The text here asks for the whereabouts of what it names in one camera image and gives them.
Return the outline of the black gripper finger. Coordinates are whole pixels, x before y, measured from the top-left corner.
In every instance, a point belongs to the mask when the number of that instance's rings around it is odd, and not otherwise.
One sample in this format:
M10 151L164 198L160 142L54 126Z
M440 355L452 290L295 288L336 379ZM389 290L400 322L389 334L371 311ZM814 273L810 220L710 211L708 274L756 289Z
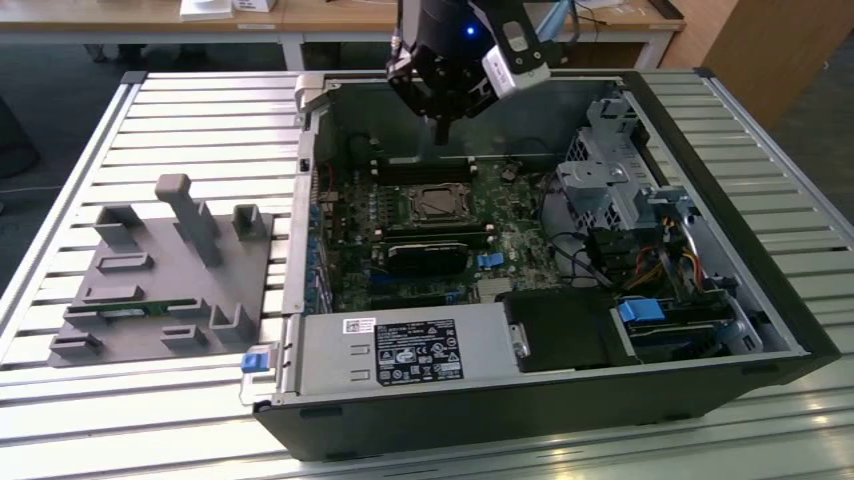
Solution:
M441 143L441 113L439 100L432 90L436 55L425 46L405 48L403 43L391 44L387 62L387 82L409 110L424 120L427 138L432 144Z
M487 78L465 89L448 90L441 99L441 143L447 144L452 123L477 116L497 100Z

